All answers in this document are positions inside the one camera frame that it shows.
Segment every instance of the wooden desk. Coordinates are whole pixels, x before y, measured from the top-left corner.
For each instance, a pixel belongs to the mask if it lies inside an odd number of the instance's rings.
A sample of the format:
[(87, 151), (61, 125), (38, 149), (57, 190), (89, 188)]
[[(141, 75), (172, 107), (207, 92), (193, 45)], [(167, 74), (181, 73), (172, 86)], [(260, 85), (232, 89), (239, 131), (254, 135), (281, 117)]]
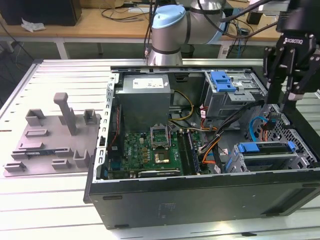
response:
[[(229, 0), (229, 3), (234, 7), (245, 8), (248, 3)], [(138, 13), (124, 12), (114, 13), (113, 18), (125, 18), (134, 16)], [(0, 21), (15, 37), (21, 42), (54, 42), (58, 48), (61, 59), (68, 59), (64, 43), (97, 43), (98, 51), (102, 53), (101, 43), (143, 43), (148, 26), (148, 15), (139, 16), (140, 21), (135, 22), (118, 22), (112, 21), (101, 16), (101, 12), (96, 8), (82, 9), (82, 15), (75, 26), (57, 26), (46, 25), (46, 29), (42, 31), (29, 32), (23, 29), (20, 25), (7, 25), (3, 19)], [(263, 16), (258, 26), (253, 25), (253, 29), (257, 30), (270, 24), (274, 21), (272, 17)], [(229, 33), (236, 34), (234, 26), (230, 27)], [(279, 34), (275, 31), (275, 27), (263, 31), (248, 41), (248, 45), (270, 45), (274, 44), (279, 38)], [(6, 32), (0, 27), (0, 41), (12, 41)], [(227, 36), (222, 36), (217, 45), (221, 45), (219, 58), (226, 58), (229, 47), (232, 45), (233, 39)]]

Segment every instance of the light blue robot joint cap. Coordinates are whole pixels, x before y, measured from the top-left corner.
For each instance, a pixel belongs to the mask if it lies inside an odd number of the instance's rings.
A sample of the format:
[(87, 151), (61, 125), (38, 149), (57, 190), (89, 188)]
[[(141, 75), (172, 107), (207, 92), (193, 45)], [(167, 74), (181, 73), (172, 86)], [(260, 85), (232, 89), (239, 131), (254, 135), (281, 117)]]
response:
[(186, 15), (186, 10), (179, 5), (165, 5), (157, 8), (152, 28), (163, 29), (179, 22)]

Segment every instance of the blue plastic clip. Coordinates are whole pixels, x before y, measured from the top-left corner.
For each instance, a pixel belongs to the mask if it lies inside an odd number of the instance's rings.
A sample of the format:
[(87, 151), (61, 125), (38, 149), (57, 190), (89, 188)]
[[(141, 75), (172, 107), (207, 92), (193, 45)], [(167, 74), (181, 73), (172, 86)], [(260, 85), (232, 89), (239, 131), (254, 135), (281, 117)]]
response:
[(224, 71), (212, 71), (211, 82), (214, 83), (217, 92), (235, 92), (237, 89), (231, 84), (230, 77)]
[(290, 148), (291, 152), (295, 152), (297, 147), (293, 141), (288, 141), (288, 147)]
[(260, 152), (260, 149), (258, 145), (254, 142), (245, 142), (245, 143), (240, 143), (238, 145), (238, 149), (240, 153), (254, 153), (254, 152)]

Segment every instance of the computer case side panel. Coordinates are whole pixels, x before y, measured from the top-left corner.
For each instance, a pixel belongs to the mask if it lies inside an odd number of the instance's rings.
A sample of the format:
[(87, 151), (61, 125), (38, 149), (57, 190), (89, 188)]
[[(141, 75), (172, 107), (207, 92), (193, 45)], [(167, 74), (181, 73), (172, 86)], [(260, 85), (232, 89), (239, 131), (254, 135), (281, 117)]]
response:
[(318, 170), (92, 183), (107, 229), (287, 216), (320, 194)]

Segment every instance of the yellow wire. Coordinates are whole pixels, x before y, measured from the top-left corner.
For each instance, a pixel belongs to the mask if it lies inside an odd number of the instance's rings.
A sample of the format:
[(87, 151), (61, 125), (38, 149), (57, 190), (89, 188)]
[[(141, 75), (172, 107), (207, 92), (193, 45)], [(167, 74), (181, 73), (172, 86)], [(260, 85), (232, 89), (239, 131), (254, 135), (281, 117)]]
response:
[(185, 99), (188, 100), (188, 102), (189, 102), (190, 105), (191, 105), (191, 112), (189, 113), (188, 116), (184, 116), (184, 117), (180, 117), (180, 118), (173, 118), (173, 119), (170, 119), (170, 120), (172, 120), (172, 121), (181, 121), (181, 120), (185, 120), (185, 119), (191, 117), (192, 114), (194, 113), (194, 105), (192, 104), (192, 102), (190, 101), (190, 99), (189, 99), (186, 95), (184, 95), (182, 92), (180, 92), (179, 90), (175, 90), (175, 89), (174, 89), (174, 91), (177, 92), (177, 93), (180, 93), (183, 97), (185, 97)]

